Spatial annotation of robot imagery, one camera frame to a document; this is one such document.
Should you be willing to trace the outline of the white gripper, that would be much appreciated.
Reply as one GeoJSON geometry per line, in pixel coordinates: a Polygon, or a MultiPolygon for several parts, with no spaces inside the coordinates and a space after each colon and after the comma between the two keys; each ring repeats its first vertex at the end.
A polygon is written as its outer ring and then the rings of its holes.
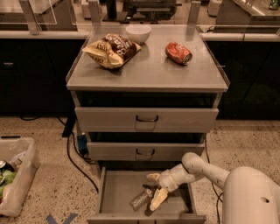
{"type": "Polygon", "coordinates": [[[150,173],[146,178],[153,182],[158,182],[161,189],[157,189],[154,197],[150,202],[150,210],[156,211],[159,206],[165,201],[168,192],[172,193],[182,184],[192,183],[195,181],[195,176],[189,173],[182,164],[178,164],[171,169],[159,173],[150,173]]]}

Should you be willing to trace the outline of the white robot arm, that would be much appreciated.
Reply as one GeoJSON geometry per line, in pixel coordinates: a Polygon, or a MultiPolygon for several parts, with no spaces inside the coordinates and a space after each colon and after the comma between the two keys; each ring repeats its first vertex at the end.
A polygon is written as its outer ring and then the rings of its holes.
{"type": "Polygon", "coordinates": [[[222,224],[280,224],[280,186],[271,178],[247,166],[227,171],[191,152],[170,170],[147,176],[159,186],[150,210],[157,210],[179,186],[202,178],[223,191],[222,224]]]}

